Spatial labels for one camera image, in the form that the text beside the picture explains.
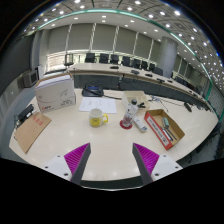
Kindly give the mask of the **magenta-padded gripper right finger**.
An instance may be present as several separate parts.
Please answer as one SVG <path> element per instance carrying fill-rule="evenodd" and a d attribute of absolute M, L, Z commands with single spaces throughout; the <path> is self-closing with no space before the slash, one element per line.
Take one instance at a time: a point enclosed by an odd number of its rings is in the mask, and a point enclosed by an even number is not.
<path fill-rule="evenodd" d="M 168 155 L 158 155 L 152 150 L 137 143 L 133 144 L 132 153 L 135 157 L 144 185 L 182 169 L 182 167 Z"/>

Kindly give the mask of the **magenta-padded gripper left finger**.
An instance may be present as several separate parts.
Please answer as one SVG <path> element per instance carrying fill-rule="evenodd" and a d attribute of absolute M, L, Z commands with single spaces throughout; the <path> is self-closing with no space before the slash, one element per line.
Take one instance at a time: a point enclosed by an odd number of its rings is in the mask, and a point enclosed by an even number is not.
<path fill-rule="evenodd" d="M 65 155 L 56 155 L 43 166 L 43 169 L 79 185 L 90 154 L 91 147 L 87 143 Z"/>

